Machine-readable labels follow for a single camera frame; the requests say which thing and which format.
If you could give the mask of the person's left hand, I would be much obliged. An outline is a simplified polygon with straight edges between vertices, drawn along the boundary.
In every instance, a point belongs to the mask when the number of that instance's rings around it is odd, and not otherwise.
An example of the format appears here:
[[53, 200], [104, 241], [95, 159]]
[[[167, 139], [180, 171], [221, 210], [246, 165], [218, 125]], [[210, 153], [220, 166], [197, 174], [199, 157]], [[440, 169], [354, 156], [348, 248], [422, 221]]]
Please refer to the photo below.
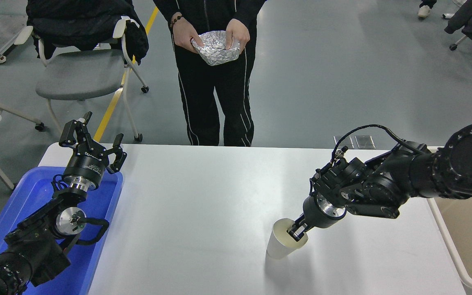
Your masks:
[[242, 54], [245, 46], [250, 41], [250, 33], [246, 25], [233, 18], [229, 21], [225, 30], [225, 48], [230, 49], [234, 40], [238, 41], [240, 54]]

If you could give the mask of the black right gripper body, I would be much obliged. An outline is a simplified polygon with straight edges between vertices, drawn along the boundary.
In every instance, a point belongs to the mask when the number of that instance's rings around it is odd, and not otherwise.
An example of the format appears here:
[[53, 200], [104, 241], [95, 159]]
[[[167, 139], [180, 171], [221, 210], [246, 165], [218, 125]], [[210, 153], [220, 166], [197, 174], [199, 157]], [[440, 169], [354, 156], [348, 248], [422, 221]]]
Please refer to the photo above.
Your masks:
[[340, 220], [340, 209], [325, 198], [309, 196], [303, 203], [305, 224], [309, 227], [328, 228]]

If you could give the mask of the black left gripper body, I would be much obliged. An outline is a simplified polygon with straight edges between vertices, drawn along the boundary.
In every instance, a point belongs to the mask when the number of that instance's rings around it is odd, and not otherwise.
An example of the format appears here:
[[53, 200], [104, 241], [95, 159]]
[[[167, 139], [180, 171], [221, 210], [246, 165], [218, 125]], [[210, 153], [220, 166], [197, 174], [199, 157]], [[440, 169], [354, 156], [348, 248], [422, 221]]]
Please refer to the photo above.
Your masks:
[[91, 149], [79, 151], [73, 149], [71, 159], [63, 173], [63, 181], [71, 183], [77, 177], [86, 179], [93, 186], [98, 186], [107, 167], [105, 149]]

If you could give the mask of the person's right hand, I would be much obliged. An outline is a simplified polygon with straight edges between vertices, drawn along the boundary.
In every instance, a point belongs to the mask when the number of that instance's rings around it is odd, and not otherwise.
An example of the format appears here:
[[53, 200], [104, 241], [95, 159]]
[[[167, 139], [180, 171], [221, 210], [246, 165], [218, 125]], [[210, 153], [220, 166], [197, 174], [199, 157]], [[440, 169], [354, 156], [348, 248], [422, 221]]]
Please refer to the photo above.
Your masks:
[[180, 14], [175, 15], [172, 19], [172, 34], [175, 45], [192, 53], [198, 54], [192, 41], [195, 41], [199, 46], [204, 45], [195, 28]]

